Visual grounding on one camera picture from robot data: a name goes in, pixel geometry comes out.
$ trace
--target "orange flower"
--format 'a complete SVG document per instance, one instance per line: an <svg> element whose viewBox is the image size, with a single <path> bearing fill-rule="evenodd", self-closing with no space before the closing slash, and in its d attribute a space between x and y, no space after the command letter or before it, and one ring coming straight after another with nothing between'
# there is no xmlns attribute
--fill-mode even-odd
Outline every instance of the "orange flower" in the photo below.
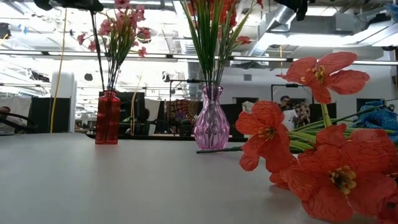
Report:
<svg viewBox="0 0 398 224"><path fill-rule="evenodd" d="M328 54L318 62L314 57L305 57L293 62L286 75L277 76L310 87L314 99L319 103L328 104L331 103L328 88L340 95L355 94L361 91L370 79L364 72L341 70L356 59L357 55L349 52Z"/></svg>
<svg viewBox="0 0 398 224"><path fill-rule="evenodd" d="M397 157L386 132L358 130L344 141L344 130L345 124L326 128L317 136L316 151L299 155L298 164L282 174L313 218L340 222L353 211L375 216L397 187L382 173Z"/></svg>
<svg viewBox="0 0 398 224"><path fill-rule="evenodd" d="M284 114L276 103L258 101L252 113L242 112L236 122L236 129L252 137L243 145L240 165L246 171L258 166L260 157L266 159L269 172L278 172L289 167L294 159L289 151L290 140L282 124Z"/></svg>

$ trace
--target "table surface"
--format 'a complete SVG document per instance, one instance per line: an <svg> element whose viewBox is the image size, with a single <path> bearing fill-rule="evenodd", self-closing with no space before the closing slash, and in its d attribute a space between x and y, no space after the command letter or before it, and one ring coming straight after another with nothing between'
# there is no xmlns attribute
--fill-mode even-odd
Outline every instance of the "table surface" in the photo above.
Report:
<svg viewBox="0 0 398 224"><path fill-rule="evenodd" d="M96 146L82 134L1 137L0 223L325 223L272 186L264 161L245 172L241 152L196 150L189 141Z"/></svg>

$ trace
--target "pink flower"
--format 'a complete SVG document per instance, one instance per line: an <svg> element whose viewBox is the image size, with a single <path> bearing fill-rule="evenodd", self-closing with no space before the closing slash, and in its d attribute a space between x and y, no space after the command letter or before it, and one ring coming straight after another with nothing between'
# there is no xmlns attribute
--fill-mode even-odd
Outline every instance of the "pink flower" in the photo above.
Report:
<svg viewBox="0 0 398 224"><path fill-rule="evenodd" d="M96 45L94 40L90 41L88 48L91 52L94 52L96 50Z"/></svg>
<svg viewBox="0 0 398 224"><path fill-rule="evenodd" d="M144 34L145 39L149 39L150 38L150 30L146 27L140 27L139 28L139 32L141 34Z"/></svg>
<svg viewBox="0 0 398 224"><path fill-rule="evenodd" d="M130 14L128 15L129 17L129 22L131 27L135 30L137 29L137 22L138 22L138 15L136 12L131 11Z"/></svg>
<svg viewBox="0 0 398 224"><path fill-rule="evenodd" d="M136 10L138 10L138 11L144 11L144 10L145 10L145 7L144 7L144 5L138 5L138 6L136 7Z"/></svg>
<svg viewBox="0 0 398 224"><path fill-rule="evenodd" d="M144 55L147 55L147 54L148 54L148 52L147 52L147 49L145 47L142 47L141 50L138 50L138 55L140 57L144 57Z"/></svg>
<svg viewBox="0 0 398 224"><path fill-rule="evenodd" d="M85 41L85 36L86 34L80 34L79 36L77 36L77 40L79 41L80 45L82 45L83 42Z"/></svg>
<svg viewBox="0 0 398 224"><path fill-rule="evenodd" d="M116 9L128 9L130 8L130 0L114 0Z"/></svg>
<svg viewBox="0 0 398 224"><path fill-rule="evenodd" d="M144 11L136 11L137 14L137 21L141 22L145 20Z"/></svg>
<svg viewBox="0 0 398 224"><path fill-rule="evenodd" d="M99 28L99 35L109 35L111 32L111 22L108 19L104 19Z"/></svg>

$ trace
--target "colorful tapestry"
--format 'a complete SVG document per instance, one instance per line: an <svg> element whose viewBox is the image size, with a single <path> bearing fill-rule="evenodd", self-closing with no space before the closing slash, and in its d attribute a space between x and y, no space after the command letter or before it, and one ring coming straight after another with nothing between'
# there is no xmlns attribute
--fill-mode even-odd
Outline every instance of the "colorful tapestry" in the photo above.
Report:
<svg viewBox="0 0 398 224"><path fill-rule="evenodd" d="M193 122L195 115L198 113L199 102L190 100L175 100L167 102L167 117L170 120L182 121L190 120Z"/></svg>

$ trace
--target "ceiling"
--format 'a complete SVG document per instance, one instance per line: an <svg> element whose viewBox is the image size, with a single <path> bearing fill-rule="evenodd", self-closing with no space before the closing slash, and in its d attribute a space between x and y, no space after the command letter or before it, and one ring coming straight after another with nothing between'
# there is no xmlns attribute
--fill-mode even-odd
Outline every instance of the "ceiling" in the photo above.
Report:
<svg viewBox="0 0 398 224"><path fill-rule="evenodd" d="M112 7L113 1L100 0L106 7ZM150 54L190 54L187 47L192 44L189 38L188 26L179 1L131 1L134 4L144 4L146 7L146 20L142 26L150 27L152 41L145 44ZM241 1L238 12L245 12L251 1ZM293 19L288 24L278 23L276 26L275 12L280 5L273 1L264 0L264 9L256 7L241 32L251 38L252 43L235 49L234 55L252 55L253 49L261 55L271 57L300 58L307 55L321 57L334 50L355 52L360 59L374 60L383 56L382 42L389 45L388 39L398 37L398 27L391 21L383 24L370 25L369 21L377 13L383 12L383 5L391 1L370 0L366 5L362 1L348 0L316 0L308 8L304 21L297 22ZM12 37L0 40L1 50L34 50L39 52L60 52L63 39L63 18L65 9L56 7L51 11L43 11L30 1L0 0L0 22L10 24ZM97 24L105 16L96 16ZM70 55L80 52L89 52L87 44L80 46L77 36L86 33L92 34L90 13L76 9L68 9L65 35L65 51ZM0 83L17 84L19 86L0 86L0 95L29 94L36 96L49 95L50 83L32 77L32 71L47 77L51 82L52 74L58 70L59 56L18 56L0 54ZM174 60L166 62L161 60L127 60L123 63L121 75L118 80L119 91L146 91L147 96L153 99L164 99L169 96L169 83L163 81L163 75L169 74L171 79L199 78L199 66L195 62ZM104 62L103 70L107 71ZM287 63L243 63L231 62L223 77L224 85L248 85L241 79L243 71L253 75L261 75L266 71L279 71L287 67ZM80 113L95 110L96 98L101 87L98 71L98 62L95 57L82 60L80 57L67 57L63 63L64 68L73 70L78 80L78 107ZM84 79L85 74L93 76L92 81ZM175 98L186 98L200 92L198 85L173 82L176 89Z"/></svg>

